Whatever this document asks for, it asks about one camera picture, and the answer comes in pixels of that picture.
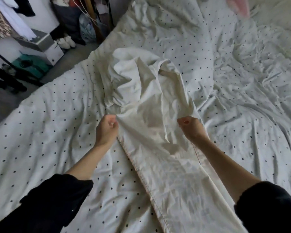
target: bed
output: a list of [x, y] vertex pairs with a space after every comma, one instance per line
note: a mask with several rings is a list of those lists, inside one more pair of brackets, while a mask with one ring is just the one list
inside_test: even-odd
[[[224, 0], [133, 0], [87, 60], [36, 90], [0, 124], [0, 219], [93, 146], [108, 109], [97, 64], [128, 47], [169, 59], [210, 138], [249, 172], [291, 194], [289, 32], [241, 19]], [[162, 224], [118, 141], [92, 179], [89, 197], [62, 232], [175, 232]]]

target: person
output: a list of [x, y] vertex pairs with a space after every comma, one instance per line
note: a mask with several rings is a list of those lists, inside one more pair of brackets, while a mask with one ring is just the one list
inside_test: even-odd
[[[225, 155], [208, 138], [197, 118], [178, 119], [184, 135], [208, 158], [248, 232], [291, 232], [291, 196], [261, 181]], [[0, 221], [0, 232], [60, 232], [76, 216], [93, 187], [91, 176], [118, 135], [115, 115], [105, 115], [96, 129], [96, 143], [65, 174], [55, 174], [21, 199], [20, 207]]]

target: hand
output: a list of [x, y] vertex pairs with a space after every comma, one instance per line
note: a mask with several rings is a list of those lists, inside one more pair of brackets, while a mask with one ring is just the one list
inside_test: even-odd
[[204, 126], [197, 118], [186, 116], [177, 119], [177, 122], [186, 138], [192, 143], [196, 144], [198, 140], [209, 140]]
[[116, 115], [106, 114], [96, 128], [95, 146], [107, 146], [108, 149], [115, 141], [119, 131]]

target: forearm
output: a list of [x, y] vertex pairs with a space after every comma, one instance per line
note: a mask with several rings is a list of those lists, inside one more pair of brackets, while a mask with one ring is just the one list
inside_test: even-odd
[[89, 180], [97, 164], [108, 150], [107, 145], [94, 145], [66, 174], [75, 176], [79, 180]]
[[261, 182], [229, 156], [225, 155], [208, 138], [196, 138], [193, 143], [207, 157], [235, 203], [245, 190]]

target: teal bag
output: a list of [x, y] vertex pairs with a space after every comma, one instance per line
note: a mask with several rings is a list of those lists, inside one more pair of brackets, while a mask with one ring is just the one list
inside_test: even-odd
[[12, 65], [30, 72], [36, 78], [42, 78], [52, 68], [51, 65], [46, 64], [40, 57], [24, 54], [13, 61]]

